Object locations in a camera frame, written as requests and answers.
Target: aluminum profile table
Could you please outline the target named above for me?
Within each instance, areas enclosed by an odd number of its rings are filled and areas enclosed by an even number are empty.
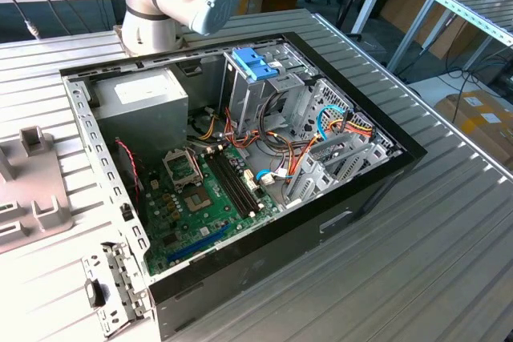
[[[389,71],[396,70],[435,3],[446,7],[446,11],[424,42],[425,48],[438,36],[453,13],[488,34],[487,39],[464,66],[464,70],[467,70],[475,62],[492,39],[496,39],[506,46],[513,45],[513,0],[426,0],[390,60],[387,66]]]
[[[513,326],[513,177],[319,15],[233,18],[192,46],[295,31],[429,152],[378,207],[173,340],[502,341]],[[0,139],[57,142],[76,225],[0,255],[2,340],[103,340],[80,258],[116,240],[58,68],[123,58],[113,33],[0,46]],[[116,337],[157,341],[151,320]]]

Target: connector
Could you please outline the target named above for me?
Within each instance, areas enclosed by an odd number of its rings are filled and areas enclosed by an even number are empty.
[[[38,27],[36,27],[30,20],[26,20],[25,21],[25,25],[26,25],[26,28],[29,30],[30,34],[35,37],[36,39],[40,39],[41,37],[39,36],[39,30],[38,30]]]
[[[262,176],[260,178],[260,183],[262,186],[268,186],[270,184],[273,184],[274,183],[273,174],[271,174],[269,172],[268,174],[265,174],[264,176]]]

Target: motherboard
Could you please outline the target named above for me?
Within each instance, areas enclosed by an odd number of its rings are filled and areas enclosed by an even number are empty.
[[[141,177],[151,276],[278,212],[271,197],[252,184],[238,150],[214,148],[200,155],[168,153],[164,164]],[[192,182],[184,183],[187,178]]]

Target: motherboard chip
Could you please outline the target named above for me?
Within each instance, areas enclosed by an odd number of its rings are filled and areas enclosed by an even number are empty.
[[[205,190],[205,187],[203,186],[187,189],[184,192],[183,197],[187,204],[187,208],[192,212],[199,211],[202,208],[212,205],[210,196],[208,196],[207,190]]]
[[[207,227],[202,227],[200,229],[200,233],[201,233],[202,236],[207,236],[208,234],[210,234],[210,231],[208,230]]]
[[[175,243],[177,240],[178,238],[174,232],[162,238],[164,246],[169,246],[170,244]]]

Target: cardboard box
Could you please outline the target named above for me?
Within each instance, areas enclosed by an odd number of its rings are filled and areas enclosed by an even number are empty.
[[[447,95],[434,107],[447,120],[454,116],[458,95]],[[513,170],[513,112],[485,91],[462,94],[455,125],[489,155]]]

